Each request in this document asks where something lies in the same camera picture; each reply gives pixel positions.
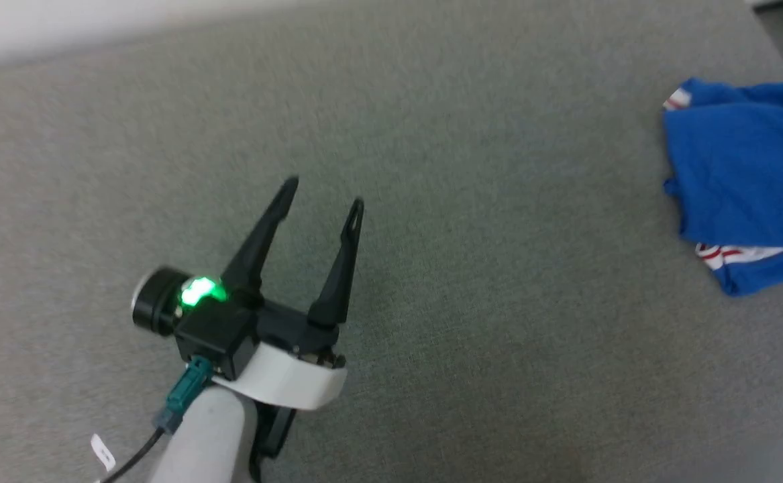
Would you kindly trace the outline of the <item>black white-banded left gripper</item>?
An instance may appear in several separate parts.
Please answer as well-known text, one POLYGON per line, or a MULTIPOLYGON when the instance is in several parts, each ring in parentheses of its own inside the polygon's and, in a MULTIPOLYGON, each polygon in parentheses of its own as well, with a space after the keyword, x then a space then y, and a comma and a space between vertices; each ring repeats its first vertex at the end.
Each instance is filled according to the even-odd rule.
MULTIPOLYGON (((298 186, 296 176, 281 184, 223 270, 221 281, 229 293, 260 293, 266 257, 298 186)), ((335 353, 335 344, 340 325, 348 318, 363 218, 364 201, 358 197, 340 232, 340 249, 323 290, 308 312, 266 301, 250 319, 254 322, 254 351, 244 369, 231 381, 218 376, 213 379, 254 401, 257 419, 249 456, 253 481, 260 480, 263 459, 277 458, 296 413, 321 409, 342 391, 348 370, 345 357, 335 353)))

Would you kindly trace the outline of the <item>blue shirt with white striped trim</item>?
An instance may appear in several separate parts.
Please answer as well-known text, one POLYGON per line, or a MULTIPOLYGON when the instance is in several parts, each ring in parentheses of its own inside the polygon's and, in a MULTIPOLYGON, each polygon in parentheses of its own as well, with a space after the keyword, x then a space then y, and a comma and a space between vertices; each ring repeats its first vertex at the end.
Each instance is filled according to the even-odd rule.
POLYGON ((690 78, 662 107, 680 236, 729 296, 783 282, 783 83, 690 78))

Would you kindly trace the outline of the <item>grey fabric sofa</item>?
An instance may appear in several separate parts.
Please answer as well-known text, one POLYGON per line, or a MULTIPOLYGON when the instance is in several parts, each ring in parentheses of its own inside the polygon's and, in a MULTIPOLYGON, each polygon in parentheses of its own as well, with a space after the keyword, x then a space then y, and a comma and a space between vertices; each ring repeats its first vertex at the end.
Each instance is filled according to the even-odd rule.
POLYGON ((783 286, 678 236, 661 104, 783 82, 743 0, 318 0, 0 70, 0 483, 93 483, 182 364, 159 265, 305 310, 366 214, 342 395, 267 483, 656 481, 783 433, 783 286))

